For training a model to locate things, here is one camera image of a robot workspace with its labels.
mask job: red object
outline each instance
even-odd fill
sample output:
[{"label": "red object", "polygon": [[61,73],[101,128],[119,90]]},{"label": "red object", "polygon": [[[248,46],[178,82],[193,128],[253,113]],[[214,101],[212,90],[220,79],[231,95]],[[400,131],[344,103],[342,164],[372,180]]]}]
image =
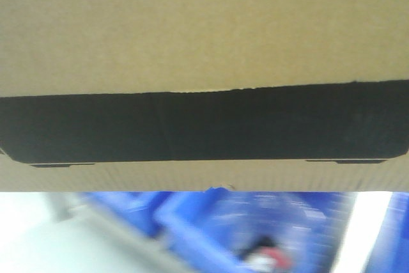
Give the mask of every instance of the red object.
[{"label": "red object", "polygon": [[288,270],[292,266],[291,259],[278,247],[261,247],[259,252],[277,260],[277,268]]}]

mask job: blue plastic bin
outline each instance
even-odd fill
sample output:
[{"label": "blue plastic bin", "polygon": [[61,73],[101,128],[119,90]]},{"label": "blue plastic bin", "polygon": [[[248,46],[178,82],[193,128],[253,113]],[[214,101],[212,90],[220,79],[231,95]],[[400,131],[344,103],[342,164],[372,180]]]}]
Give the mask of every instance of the blue plastic bin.
[{"label": "blue plastic bin", "polygon": [[108,209],[145,235],[153,237],[160,230],[153,213],[171,192],[85,192],[84,195],[90,202]]},{"label": "blue plastic bin", "polygon": [[409,193],[395,192],[376,239],[366,273],[409,272]]},{"label": "blue plastic bin", "polygon": [[269,235],[293,260],[292,272],[317,273],[335,240],[341,193],[206,192],[174,194],[155,214],[169,248],[205,273],[251,273],[237,257]]}]

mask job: cardboard box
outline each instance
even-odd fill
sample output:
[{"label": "cardboard box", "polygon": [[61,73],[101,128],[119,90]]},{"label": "cardboard box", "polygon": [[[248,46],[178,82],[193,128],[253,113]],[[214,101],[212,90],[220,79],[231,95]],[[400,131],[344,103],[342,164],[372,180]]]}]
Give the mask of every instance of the cardboard box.
[{"label": "cardboard box", "polygon": [[408,3],[0,0],[0,189],[406,190]]}]

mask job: cardboard surface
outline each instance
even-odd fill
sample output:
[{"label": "cardboard surface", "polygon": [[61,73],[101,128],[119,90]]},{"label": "cardboard surface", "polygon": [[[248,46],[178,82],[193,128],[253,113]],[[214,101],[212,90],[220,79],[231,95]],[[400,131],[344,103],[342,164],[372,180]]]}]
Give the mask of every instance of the cardboard surface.
[{"label": "cardboard surface", "polygon": [[[409,79],[409,0],[0,0],[0,97]],[[36,169],[0,190],[409,190],[408,155],[116,162]]]},{"label": "cardboard surface", "polygon": [[408,165],[409,155],[380,164],[219,160],[34,168],[0,155],[0,191],[409,191]]}]

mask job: white floor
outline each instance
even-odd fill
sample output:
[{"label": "white floor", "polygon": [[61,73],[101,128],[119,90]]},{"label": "white floor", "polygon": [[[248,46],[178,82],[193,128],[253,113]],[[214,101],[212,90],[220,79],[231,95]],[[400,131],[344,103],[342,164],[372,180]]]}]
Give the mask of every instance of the white floor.
[{"label": "white floor", "polygon": [[86,215],[52,221],[41,193],[0,193],[0,217],[0,272],[167,272]]}]

